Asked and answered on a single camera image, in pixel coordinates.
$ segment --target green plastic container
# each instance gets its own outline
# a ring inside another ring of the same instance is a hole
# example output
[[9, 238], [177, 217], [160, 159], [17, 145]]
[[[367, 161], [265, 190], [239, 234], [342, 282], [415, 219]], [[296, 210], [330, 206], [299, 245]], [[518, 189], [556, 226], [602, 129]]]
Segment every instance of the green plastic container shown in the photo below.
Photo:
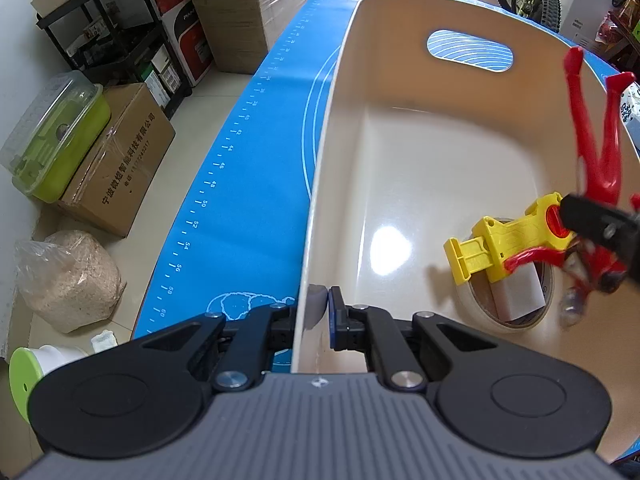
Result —
[[78, 70], [55, 76], [2, 146], [0, 164], [22, 193], [55, 202], [110, 117], [101, 85]]

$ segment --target black shelf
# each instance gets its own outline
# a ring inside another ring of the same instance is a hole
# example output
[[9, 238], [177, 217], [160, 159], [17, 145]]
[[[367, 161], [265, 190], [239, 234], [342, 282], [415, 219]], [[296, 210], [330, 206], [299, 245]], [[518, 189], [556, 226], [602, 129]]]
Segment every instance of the black shelf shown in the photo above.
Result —
[[[164, 113], [166, 114], [166, 116], [168, 118], [171, 118], [182, 100], [185, 97], [191, 95], [191, 84], [186, 74], [184, 73], [180, 60], [178, 60], [173, 46], [169, 42], [166, 31], [164, 30], [164, 25], [158, 18], [153, 3], [151, 2], [151, 0], [144, 1], [146, 3], [149, 15], [151, 15], [153, 23], [146, 26], [148, 28], [148, 32], [143, 34], [142, 38], [139, 38], [137, 39], [137, 41], [133, 42], [130, 39], [130, 37], [132, 36], [132, 32], [130, 31], [130, 29], [118, 30], [118, 27], [111, 21], [111, 18], [105, 10], [101, 0], [69, 0], [68, 2], [65, 2], [64, 4], [59, 6], [57, 9], [50, 12], [47, 16], [41, 17], [40, 15], [38, 15], [38, 21], [36, 22], [36, 24], [47, 33], [69, 67], [72, 70], [82, 70], [82, 72], [93, 83], [105, 82], [108, 80], [117, 80], [123, 83], [135, 81], [143, 82], [143, 68], [140, 68], [138, 66], [141, 58], [145, 55], [146, 51], [151, 46], [155, 44], [159, 45], [160, 42], [164, 44], [171, 63], [174, 66], [178, 77], [180, 78], [180, 86], [171, 96], [169, 103], [164, 108]], [[114, 59], [115, 57], [116, 60], [110, 60], [108, 62], [93, 66], [78, 67], [74, 60], [66, 53], [66, 50], [60, 44], [50, 27], [57, 20], [78, 8], [82, 9], [82, 12], [84, 12], [84, 15], [87, 18], [88, 22], [91, 23], [93, 18], [91, 16], [91, 13], [86, 8], [86, 4], [88, 2], [94, 3], [96, 9], [98, 10], [98, 13], [100, 14], [100, 17], [102, 17], [102, 19], [104, 20], [104, 24], [106, 25], [111, 37], [113, 38], [113, 47], [117, 50], [117, 52], [115, 52], [114, 54], [117, 54], [117, 56], [111, 57], [111, 59]]]

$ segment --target blue mat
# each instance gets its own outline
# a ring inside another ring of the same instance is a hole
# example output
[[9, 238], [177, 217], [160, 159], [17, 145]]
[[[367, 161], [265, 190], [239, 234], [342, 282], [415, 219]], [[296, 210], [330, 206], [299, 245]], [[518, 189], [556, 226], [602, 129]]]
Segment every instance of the blue mat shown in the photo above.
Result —
[[[239, 319], [255, 306], [294, 303], [324, 108], [358, 1], [309, 0], [251, 79], [175, 218], [135, 337], [206, 311]], [[429, 49], [491, 70], [512, 61], [503, 46], [456, 32], [431, 36]], [[587, 61], [601, 78], [614, 73]], [[289, 351], [276, 355], [273, 370], [289, 362]]]

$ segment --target yellow plastic part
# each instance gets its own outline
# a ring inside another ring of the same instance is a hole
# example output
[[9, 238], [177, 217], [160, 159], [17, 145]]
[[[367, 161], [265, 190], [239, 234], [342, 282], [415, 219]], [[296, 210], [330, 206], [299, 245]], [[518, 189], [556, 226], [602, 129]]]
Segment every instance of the yellow plastic part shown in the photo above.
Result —
[[548, 247], [564, 251], [574, 234], [557, 237], [546, 224], [546, 210], [560, 205], [562, 196], [551, 193], [537, 199], [517, 220], [502, 223], [484, 216], [473, 226], [471, 240], [460, 242], [450, 238], [444, 244], [456, 285], [462, 285], [474, 272], [486, 270], [491, 283], [506, 278], [504, 261], [533, 247]]

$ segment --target beige plastic bin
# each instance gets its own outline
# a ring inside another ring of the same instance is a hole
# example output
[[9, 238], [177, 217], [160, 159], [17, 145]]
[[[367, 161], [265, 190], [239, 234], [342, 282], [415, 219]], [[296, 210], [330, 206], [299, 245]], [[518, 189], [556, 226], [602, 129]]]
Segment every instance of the beige plastic bin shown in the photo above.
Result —
[[[438, 30], [504, 44], [513, 65], [497, 73], [437, 59], [426, 41]], [[575, 190], [567, 49], [532, 25], [456, 0], [360, 2], [324, 118], [292, 371], [365, 370], [361, 354], [328, 349], [325, 305], [307, 294], [312, 284], [339, 285], [347, 304], [396, 318], [432, 310], [482, 330], [458, 299], [442, 246], [467, 238], [484, 215], [517, 218], [543, 194]], [[600, 139], [606, 94], [587, 64], [582, 87]], [[627, 208], [640, 165], [620, 128]], [[555, 270], [542, 322], [502, 336], [602, 381], [613, 416], [598, 451], [613, 460], [640, 434], [640, 294], [627, 284], [592, 294], [586, 318], [564, 330], [558, 303], [568, 283]]]

